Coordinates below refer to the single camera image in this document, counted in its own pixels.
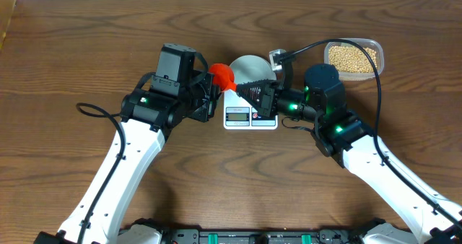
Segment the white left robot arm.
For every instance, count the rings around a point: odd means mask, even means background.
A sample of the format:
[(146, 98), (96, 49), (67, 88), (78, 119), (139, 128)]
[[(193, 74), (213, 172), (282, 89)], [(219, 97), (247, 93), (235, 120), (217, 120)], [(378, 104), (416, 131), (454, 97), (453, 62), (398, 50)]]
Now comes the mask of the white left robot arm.
[(195, 49), (166, 43), (157, 69), (144, 74), (119, 113), (95, 107), (116, 133), (85, 195), (56, 234), (40, 232), (36, 243), (117, 243), (122, 220), (154, 158), (183, 119), (207, 122), (219, 97), (205, 58)]

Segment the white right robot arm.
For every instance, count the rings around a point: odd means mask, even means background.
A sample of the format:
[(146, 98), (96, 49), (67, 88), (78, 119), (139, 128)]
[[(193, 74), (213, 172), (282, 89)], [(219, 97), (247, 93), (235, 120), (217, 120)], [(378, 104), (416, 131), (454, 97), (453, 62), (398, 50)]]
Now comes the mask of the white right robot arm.
[(405, 222), (418, 243), (461, 238), (461, 205), (440, 195), (402, 163), (352, 110), (334, 66), (318, 64), (304, 76), (303, 90), (275, 80), (239, 84), (236, 93), (262, 116), (285, 115), (313, 123), (315, 145), (362, 179)]

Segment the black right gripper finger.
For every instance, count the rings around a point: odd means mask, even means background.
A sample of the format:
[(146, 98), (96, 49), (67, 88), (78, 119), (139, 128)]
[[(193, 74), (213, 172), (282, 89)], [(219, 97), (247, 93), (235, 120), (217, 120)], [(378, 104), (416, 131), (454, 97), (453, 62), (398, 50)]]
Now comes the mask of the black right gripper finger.
[(278, 81), (277, 80), (271, 80), (271, 79), (262, 79), (262, 80), (258, 80), (258, 81), (255, 81), (255, 82), (246, 82), (246, 83), (238, 84), (237, 87), (236, 87), (236, 90), (237, 91), (243, 91), (244, 89), (251, 89), (253, 87), (264, 88), (266, 85), (268, 85), (268, 86), (272, 86), (272, 85), (278, 86)]
[(261, 88), (244, 89), (240, 96), (255, 109), (265, 108), (265, 92)]

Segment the red plastic measuring scoop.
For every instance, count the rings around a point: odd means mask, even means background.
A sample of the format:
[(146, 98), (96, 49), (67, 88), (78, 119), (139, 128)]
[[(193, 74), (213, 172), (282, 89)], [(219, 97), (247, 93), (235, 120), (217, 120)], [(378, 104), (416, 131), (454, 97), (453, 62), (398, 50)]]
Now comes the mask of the red plastic measuring scoop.
[(222, 92), (236, 90), (235, 75), (230, 66), (226, 64), (213, 64), (209, 69), (209, 73), (214, 75), (212, 83), (217, 85)]

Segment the clear plastic container of beans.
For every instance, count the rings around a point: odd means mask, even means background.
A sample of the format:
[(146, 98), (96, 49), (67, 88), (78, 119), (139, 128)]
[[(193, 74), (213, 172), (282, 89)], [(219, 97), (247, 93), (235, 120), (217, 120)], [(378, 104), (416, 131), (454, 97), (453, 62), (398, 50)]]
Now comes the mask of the clear plastic container of beans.
[[(385, 68), (381, 45), (366, 38), (349, 38), (349, 40), (360, 45), (369, 54), (378, 74), (381, 74)], [(336, 67), (341, 81), (364, 81), (375, 78), (372, 66), (364, 53), (348, 43), (328, 43), (324, 49), (324, 63)]]

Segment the white round bowl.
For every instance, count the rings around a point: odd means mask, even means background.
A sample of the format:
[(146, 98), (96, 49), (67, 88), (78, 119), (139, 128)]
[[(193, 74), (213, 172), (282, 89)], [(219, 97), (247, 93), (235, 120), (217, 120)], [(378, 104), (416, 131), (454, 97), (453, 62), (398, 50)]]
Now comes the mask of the white round bowl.
[(241, 56), (230, 64), (236, 84), (257, 82), (259, 80), (276, 80), (276, 74), (272, 71), (270, 63), (259, 56)]

